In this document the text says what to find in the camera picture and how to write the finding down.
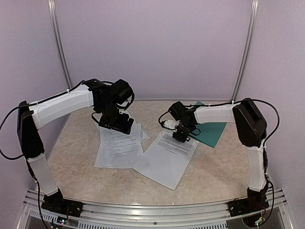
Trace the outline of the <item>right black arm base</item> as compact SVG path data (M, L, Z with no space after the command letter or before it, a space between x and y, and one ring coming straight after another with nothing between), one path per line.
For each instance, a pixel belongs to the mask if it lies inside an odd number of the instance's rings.
M227 205L230 212L230 216L240 216L267 209L269 207L269 203L266 197L267 190L267 184L260 191L253 191L248 188L246 198L236 198L232 201L229 201Z

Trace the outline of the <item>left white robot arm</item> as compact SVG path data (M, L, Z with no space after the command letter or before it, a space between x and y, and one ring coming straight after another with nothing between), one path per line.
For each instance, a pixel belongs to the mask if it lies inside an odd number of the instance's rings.
M49 197L49 206L56 212L64 211L67 202L57 194L59 188L49 169L39 130L58 118L92 107L94 114L101 115L93 118L98 126L128 135L134 120L125 111L134 98L133 89L123 79L114 83L90 79L49 98L20 103L17 134L21 151L34 179Z

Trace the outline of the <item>green file folder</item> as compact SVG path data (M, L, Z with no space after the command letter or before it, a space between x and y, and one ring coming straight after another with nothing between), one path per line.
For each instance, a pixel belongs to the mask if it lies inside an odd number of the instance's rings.
M190 136L207 146L215 148L225 127L226 123L198 124L194 131L195 134L190 134Z

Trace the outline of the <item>white printed top sheet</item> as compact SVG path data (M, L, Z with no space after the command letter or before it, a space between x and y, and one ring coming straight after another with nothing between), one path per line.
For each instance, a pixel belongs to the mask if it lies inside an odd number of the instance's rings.
M175 190L183 178L199 142L181 143L173 132L162 130L133 165L133 169L158 184Z

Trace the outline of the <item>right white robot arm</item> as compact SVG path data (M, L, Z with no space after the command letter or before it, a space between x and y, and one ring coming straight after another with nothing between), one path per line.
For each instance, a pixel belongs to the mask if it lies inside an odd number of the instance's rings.
M249 189L260 192L266 185L264 143L267 123L254 101L245 98L240 102L224 104L195 104L185 106L180 101L168 109L173 120L161 122L163 128L173 130L173 138L185 142L199 124L232 123L238 138L245 147L249 160Z

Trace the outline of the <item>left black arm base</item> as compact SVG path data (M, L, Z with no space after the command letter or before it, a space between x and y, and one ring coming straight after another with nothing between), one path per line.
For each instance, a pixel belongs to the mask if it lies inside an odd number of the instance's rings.
M79 218L82 212L83 203L76 200L65 199L60 191L47 196L44 195L41 208L50 212Z

